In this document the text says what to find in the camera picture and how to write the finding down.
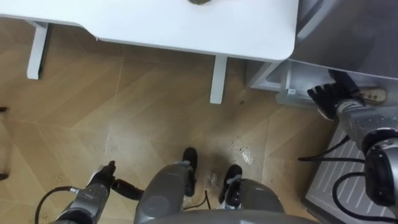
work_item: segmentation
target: wooden floor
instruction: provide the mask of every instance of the wooden floor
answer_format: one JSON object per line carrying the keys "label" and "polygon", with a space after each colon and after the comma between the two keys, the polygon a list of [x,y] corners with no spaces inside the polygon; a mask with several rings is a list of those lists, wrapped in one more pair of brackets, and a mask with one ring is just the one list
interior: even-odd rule
{"label": "wooden floor", "polygon": [[[310,217],[300,204],[311,164],[298,156],[324,150],[333,129],[315,110],[286,107],[275,93],[244,86],[245,61],[231,59],[222,105],[209,104],[214,57],[96,42],[83,29],[53,26],[43,77],[25,77],[33,28],[0,20],[0,222],[33,223],[47,191],[84,187],[99,165],[145,188],[156,172],[199,154],[197,192],[217,207],[230,164],[280,197],[289,214]],[[73,195],[51,196],[41,222],[53,220]],[[136,202],[112,194],[101,223],[132,223]]]}

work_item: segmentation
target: white table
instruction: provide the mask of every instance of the white table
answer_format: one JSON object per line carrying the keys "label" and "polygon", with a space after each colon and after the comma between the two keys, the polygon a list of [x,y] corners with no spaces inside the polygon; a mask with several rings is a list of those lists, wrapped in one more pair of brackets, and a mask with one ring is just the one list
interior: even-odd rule
{"label": "white table", "polygon": [[210,101],[221,103],[226,59],[280,62],[294,49],[299,0],[0,0],[0,17],[36,27],[27,76],[39,79],[48,23],[103,41],[216,55]]}

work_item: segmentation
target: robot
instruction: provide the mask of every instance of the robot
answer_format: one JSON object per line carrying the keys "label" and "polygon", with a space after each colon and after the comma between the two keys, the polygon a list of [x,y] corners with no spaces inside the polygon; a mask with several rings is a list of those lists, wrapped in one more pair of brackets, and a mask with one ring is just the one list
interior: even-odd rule
{"label": "robot", "polygon": [[[375,108],[365,105],[360,90],[345,72],[329,71],[335,83],[316,86],[308,95],[317,104],[321,114],[337,120],[348,138],[354,141],[364,154],[364,172],[342,176],[333,188],[336,205],[348,215],[367,221],[396,223],[395,218],[366,217],[345,209],[335,197],[338,186],[347,178],[364,176],[366,193],[376,204],[388,207],[397,215],[398,199],[398,130],[392,118],[385,117]],[[321,155],[304,158],[303,161],[340,161],[341,158],[322,158]],[[217,210],[183,211],[184,197],[195,193],[195,171],[197,153],[193,148],[185,150],[182,161],[164,167],[152,179],[145,190],[114,176],[116,166],[111,161],[100,167],[84,189],[59,187],[45,195],[44,200],[57,191],[76,193],[72,201],[52,224],[97,224],[111,190],[131,199],[138,200],[134,224],[163,223],[298,223],[311,224],[314,221],[288,215],[278,196],[265,185],[244,179],[242,169],[233,165],[227,171]]]}

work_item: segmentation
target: white table leg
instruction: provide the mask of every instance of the white table leg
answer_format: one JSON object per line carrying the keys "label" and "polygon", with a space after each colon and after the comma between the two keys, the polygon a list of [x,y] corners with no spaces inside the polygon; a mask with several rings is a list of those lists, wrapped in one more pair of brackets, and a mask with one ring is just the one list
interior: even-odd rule
{"label": "white table leg", "polygon": [[27,21],[36,27],[35,37],[33,39],[32,50],[30,52],[29,64],[27,66],[27,77],[38,80],[40,77],[45,40],[49,24],[45,22]]}
{"label": "white table leg", "polygon": [[216,55],[211,83],[210,103],[221,104],[223,101],[227,56]]}

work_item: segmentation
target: wire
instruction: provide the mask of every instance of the wire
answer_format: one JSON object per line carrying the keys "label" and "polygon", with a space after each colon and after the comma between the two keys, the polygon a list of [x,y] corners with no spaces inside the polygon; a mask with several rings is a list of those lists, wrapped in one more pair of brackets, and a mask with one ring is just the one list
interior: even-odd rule
{"label": "wire", "polygon": [[354,159],[354,158],[316,158],[316,159],[306,159],[299,160],[302,162],[359,162],[364,164],[365,160],[363,159]]}
{"label": "wire", "polygon": [[202,201],[199,205],[189,206],[189,207],[187,207],[187,208],[184,208],[183,210],[185,211],[185,210],[188,210],[188,209],[191,209],[191,208],[198,208],[198,207],[201,207],[205,202],[207,202],[207,207],[208,207],[209,209],[211,209],[210,202],[209,202],[209,198],[208,198],[208,196],[207,196],[207,190],[205,190],[205,199],[203,199],[203,201]]}
{"label": "wire", "polygon": [[335,202],[336,206],[343,211],[345,214],[357,218],[359,220],[364,220],[364,221],[370,221],[370,222],[388,222],[388,223],[397,223],[398,220],[395,218],[389,218],[389,217],[372,217],[372,216],[366,216],[366,215],[360,215],[357,213],[353,213],[346,209],[338,200],[337,197],[337,191],[338,187],[341,183],[343,183],[346,179],[349,179],[351,177],[364,177],[365,173],[364,172],[352,172],[349,174],[342,175],[339,179],[336,180],[335,184],[333,185],[333,189],[331,191],[331,195],[333,197],[333,201]]}
{"label": "wire", "polygon": [[42,205],[50,195],[52,195],[55,192],[61,192],[61,191],[70,191],[72,189],[72,186],[65,186],[65,187],[56,187],[49,192],[47,192],[44,197],[40,200],[39,204],[37,205],[36,212],[35,212],[35,224],[39,224],[39,216],[40,216],[40,210],[42,209]]}
{"label": "wire", "polygon": [[346,134],[346,136],[339,143],[337,143],[335,146],[331,147],[330,149],[326,150],[325,152],[318,154],[316,156],[301,157],[298,158],[298,160],[307,162],[307,161],[313,161],[313,159],[322,158],[322,156],[333,152],[334,150],[338,149],[340,146],[346,144],[348,141],[349,141],[349,136]]}

